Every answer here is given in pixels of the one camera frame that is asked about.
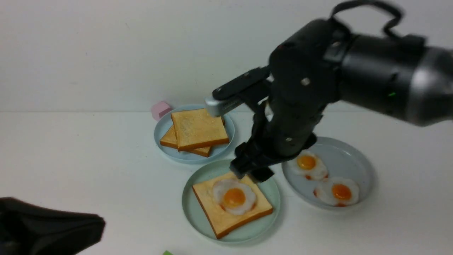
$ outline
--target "bread slice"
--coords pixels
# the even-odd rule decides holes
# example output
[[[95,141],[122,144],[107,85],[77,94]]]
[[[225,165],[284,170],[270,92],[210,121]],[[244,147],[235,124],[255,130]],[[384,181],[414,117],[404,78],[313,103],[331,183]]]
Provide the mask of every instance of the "bread slice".
[[[174,125],[171,125],[170,129],[160,139],[160,145],[170,147],[173,149],[178,148],[178,144],[176,141],[176,134],[174,133]],[[209,157],[209,155],[211,154],[211,150],[212,150],[212,147],[203,147],[203,148],[189,150],[188,152],[198,154],[203,157]]]
[[[197,183],[192,186],[193,192],[198,199],[204,213],[206,214],[212,230],[217,239],[228,235],[231,231],[261,217],[269,215],[274,210],[272,205],[267,201],[260,188],[248,177],[244,177],[240,182],[250,186],[256,194],[255,206],[243,215],[233,215],[224,211],[212,197],[212,186],[219,180],[236,179],[232,172],[228,172],[214,179]]]
[[[178,151],[230,142],[222,118],[211,117],[205,108],[171,113]]]

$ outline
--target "green object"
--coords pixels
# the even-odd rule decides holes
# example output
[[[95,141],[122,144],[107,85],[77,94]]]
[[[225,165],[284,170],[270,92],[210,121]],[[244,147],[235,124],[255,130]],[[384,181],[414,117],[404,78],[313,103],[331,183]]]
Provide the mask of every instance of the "green object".
[[[231,233],[217,240],[214,231],[207,220],[198,200],[192,190],[192,185],[213,179],[229,171],[231,159],[211,162],[198,169],[187,181],[183,190],[183,211],[190,225],[202,236],[219,244],[241,244],[262,236],[275,223],[280,212],[280,192],[274,178],[258,184],[261,192],[266,196],[274,211],[268,216],[247,223]]]

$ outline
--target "pink block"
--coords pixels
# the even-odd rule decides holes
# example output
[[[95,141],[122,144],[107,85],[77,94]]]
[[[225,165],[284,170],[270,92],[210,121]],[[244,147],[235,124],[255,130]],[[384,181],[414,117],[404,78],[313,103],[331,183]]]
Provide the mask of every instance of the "pink block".
[[[160,101],[151,107],[151,113],[153,114],[153,118],[155,120],[160,120],[160,118],[169,113],[171,110],[173,110],[171,106],[164,101]]]

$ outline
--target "white wall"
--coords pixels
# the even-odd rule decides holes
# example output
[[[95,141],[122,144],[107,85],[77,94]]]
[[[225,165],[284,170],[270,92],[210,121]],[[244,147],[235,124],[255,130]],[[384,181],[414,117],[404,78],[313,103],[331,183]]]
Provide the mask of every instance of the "white wall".
[[[0,111],[147,111],[201,102],[340,0],[1,0]],[[403,33],[453,46],[451,0],[399,0]],[[373,10],[342,15],[380,33]],[[331,109],[344,110],[345,105]]]

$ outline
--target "light blue plate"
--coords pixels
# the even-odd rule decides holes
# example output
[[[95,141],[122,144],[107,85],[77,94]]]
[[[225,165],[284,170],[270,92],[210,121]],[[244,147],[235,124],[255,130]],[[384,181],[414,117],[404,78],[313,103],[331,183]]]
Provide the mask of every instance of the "light blue plate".
[[[357,207],[369,197],[375,183],[376,173],[373,165],[356,148],[342,141],[318,137],[318,141],[308,149],[321,158],[327,167],[329,177],[352,179],[360,189],[359,202],[352,206],[335,207],[324,204],[313,194],[318,181],[307,180],[303,175],[297,175],[288,168],[288,163],[282,163],[283,174],[293,191],[309,204],[329,211],[345,211]]]
[[[229,171],[230,162],[231,159],[220,160],[201,167],[189,178],[183,191],[183,211],[189,223],[204,237],[223,245],[237,245],[255,240],[259,236],[262,236],[275,223],[277,215],[280,212],[281,202],[280,192],[274,178],[270,178],[269,180],[258,184],[261,192],[263,192],[274,208],[272,214],[249,222],[240,228],[233,230],[222,239],[217,240],[214,231],[192,190],[192,185],[226,174]]]
[[[230,143],[229,144],[224,144],[224,145],[218,145],[214,146],[214,148],[211,150],[211,155],[209,157],[203,157],[197,154],[189,153],[189,152],[178,152],[177,149],[169,148],[160,145],[159,141],[160,139],[165,135],[165,133],[170,129],[171,125],[173,125],[173,121],[171,120],[171,113],[172,112],[180,112],[180,111],[188,111],[188,110],[195,110],[195,109],[201,109],[204,108],[204,105],[202,104],[189,104],[189,105],[184,105],[182,107],[179,107],[177,109],[174,109],[173,111],[165,114],[159,122],[157,122],[156,129],[154,130],[154,141],[157,144],[157,147],[169,158],[175,160],[176,162],[179,163],[184,163],[184,164],[206,164],[208,162],[214,161],[218,159],[219,157],[224,154],[225,151],[227,151],[230,148],[231,143],[233,142],[234,139],[234,133],[235,133],[235,128],[234,128],[234,123],[233,120],[231,120],[231,117],[226,114],[223,116],[225,120],[225,130],[230,138]]]

